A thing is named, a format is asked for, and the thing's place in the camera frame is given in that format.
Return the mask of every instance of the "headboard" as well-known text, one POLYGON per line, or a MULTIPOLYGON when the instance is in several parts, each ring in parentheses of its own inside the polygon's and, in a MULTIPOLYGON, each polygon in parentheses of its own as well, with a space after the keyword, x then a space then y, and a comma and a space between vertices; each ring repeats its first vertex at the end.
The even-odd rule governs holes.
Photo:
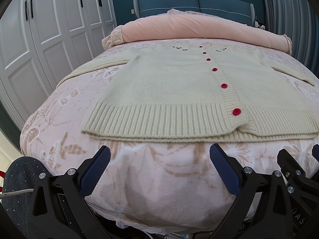
POLYGON ((255 26, 254 5, 240 0, 133 0, 133 5, 136 18, 166 13, 174 8, 255 26))

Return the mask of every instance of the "black handle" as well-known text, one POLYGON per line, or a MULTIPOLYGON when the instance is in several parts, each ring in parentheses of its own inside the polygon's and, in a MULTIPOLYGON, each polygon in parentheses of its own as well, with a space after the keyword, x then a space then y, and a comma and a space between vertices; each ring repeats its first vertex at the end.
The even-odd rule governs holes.
POLYGON ((81 8, 83 8, 83 2, 82 2, 82 0, 80 0, 81 1, 81 8))
POLYGON ((32 0, 30 0, 30 7, 31 7, 31 19, 33 19, 33 4, 32 4, 32 0))
POLYGON ((98 0, 98 5, 102 7, 102 0, 98 0))
POLYGON ((24 2, 24 11, 26 13, 26 21, 28 20, 28 7, 27 7, 27 1, 24 2))

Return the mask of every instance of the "cardigan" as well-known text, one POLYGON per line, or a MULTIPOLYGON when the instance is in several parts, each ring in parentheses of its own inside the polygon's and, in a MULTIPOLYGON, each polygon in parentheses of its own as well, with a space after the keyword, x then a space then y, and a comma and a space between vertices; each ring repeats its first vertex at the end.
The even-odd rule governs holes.
POLYGON ((154 142, 255 142, 318 135, 313 114, 276 71, 314 83, 266 59, 258 49, 161 43, 93 60, 60 83, 119 64, 127 65, 106 87, 82 133, 154 142))

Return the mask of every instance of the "white cable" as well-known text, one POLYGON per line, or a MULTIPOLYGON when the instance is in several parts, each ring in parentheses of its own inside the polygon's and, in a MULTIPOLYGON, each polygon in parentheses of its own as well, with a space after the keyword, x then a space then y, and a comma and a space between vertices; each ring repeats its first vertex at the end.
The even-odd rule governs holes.
POLYGON ((33 192, 33 189, 27 189, 27 190, 21 190, 21 191, 13 191, 13 192, 6 192, 0 194, 0 199, 8 198, 8 197, 13 197, 25 193, 33 192))
POLYGON ((148 232, 143 231, 144 233, 146 233, 150 239, 154 239, 148 232))

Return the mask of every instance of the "person's leg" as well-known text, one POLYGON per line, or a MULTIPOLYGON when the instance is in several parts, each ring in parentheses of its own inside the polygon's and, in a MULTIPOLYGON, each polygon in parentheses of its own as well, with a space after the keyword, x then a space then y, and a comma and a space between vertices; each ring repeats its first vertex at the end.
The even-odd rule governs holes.
MULTIPOLYGON (((3 193, 33 189, 40 173, 52 176, 44 165, 35 158, 23 156, 16 159, 4 176, 3 193)), ((27 237, 28 211, 32 193, 4 198, 2 206, 19 231, 27 237)))

